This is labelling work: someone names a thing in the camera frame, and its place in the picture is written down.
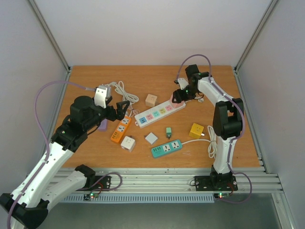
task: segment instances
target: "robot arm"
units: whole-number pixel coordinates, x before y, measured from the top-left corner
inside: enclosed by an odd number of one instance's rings
[[[37,228],[47,217],[48,212],[71,192],[90,187],[95,172],[85,165],[78,166],[67,178],[47,188],[61,166],[75,153],[88,138],[88,131],[99,126],[102,120],[122,120],[130,104],[117,103],[117,109],[108,106],[112,100],[110,87],[99,86],[95,97],[80,96],[70,106],[68,115],[51,138],[50,153],[43,155],[27,178],[11,193],[0,196],[0,205],[9,212],[13,206],[12,228],[24,225],[28,229]]]
[[[226,94],[213,77],[208,77],[208,72],[199,72],[197,65],[188,66],[185,72],[189,84],[174,91],[172,103],[192,100],[196,97],[196,93],[201,92],[214,105],[213,129],[217,135],[217,152],[209,177],[209,186],[213,190],[220,190],[227,186],[227,183],[233,183],[234,177],[228,167],[228,161],[232,161],[237,141],[235,138],[240,135],[243,128],[241,115],[229,99],[234,101],[242,112],[244,111],[243,101]]]

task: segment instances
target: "teal power strip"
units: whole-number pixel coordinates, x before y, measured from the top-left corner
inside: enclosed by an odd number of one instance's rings
[[[175,152],[180,149],[182,149],[182,144],[181,144],[180,140],[174,140],[172,142],[168,142],[161,146],[152,148],[152,156],[154,158],[158,158],[158,157],[170,154],[170,153]]]

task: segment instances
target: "white adapter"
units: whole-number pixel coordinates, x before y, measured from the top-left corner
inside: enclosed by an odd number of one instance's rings
[[[126,149],[129,152],[131,152],[133,150],[134,146],[135,146],[135,140],[131,137],[125,136],[125,138],[123,139],[123,141],[121,143],[122,149]]]
[[[152,145],[158,140],[158,137],[153,133],[149,133],[149,135],[147,135],[145,139]]]

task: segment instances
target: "orange power strip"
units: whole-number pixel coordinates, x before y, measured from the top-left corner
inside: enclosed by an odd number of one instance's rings
[[[120,143],[131,121],[132,119],[130,117],[125,116],[124,119],[122,119],[116,127],[116,130],[114,131],[110,139],[116,143]]]

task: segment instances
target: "wooden tabletop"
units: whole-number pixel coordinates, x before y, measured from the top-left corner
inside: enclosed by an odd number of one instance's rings
[[[171,97],[178,86],[174,84],[179,66],[74,66],[70,81],[86,87],[97,87],[100,84],[123,81],[125,90],[139,97],[139,102],[133,105],[134,109],[141,112],[149,109],[145,105],[147,94],[158,96],[158,102],[162,103]],[[199,67],[201,72],[208,71],[207,66]],[[212,75],[216,82],[229,95],[239,97],[238,88],[231,66],[213,66]],[[70,105],[74,99],[81,95],[93,97],[94,92],[84,91],[75,86],[68,85],[65,97],[58,117],[58,127],[62,120],[70,113]],[[113,100],[110,105],[116,107],[116,102],[121,101],[122,96],[112,90]],[[96,131],[79,147],[76,153],[64,164],[64,167],[76,167],[85,164],[89,167],[207,167],[210,168],[214,159],[208,157],[209,143],[205,141],[191,142],[183,145],[183,148],[167,156],[154,159],[151,148],[162,145],[169,140],[165,136],[166,127],[172,128],[173,136],[170,141],[180,139],[181,142],[192,140],[188,136],[193,123],[204,126],[205,137],[209,138],[207,126],[212,125],[214,107],[208,99],[203,103],[191,101],[186,107],[156,123],[140,129],[132,124],[127,135],[132,135],[136,145],[130,153],[120,145],[110,140],[119,121],[108,121],[106,132]],[[153,132],[159,139],[154,145],[150,145],[144,136]],[[239,139],[235,146],[233,156],[234,167],[259,167],[257,154],[247,124],[243,138]]]

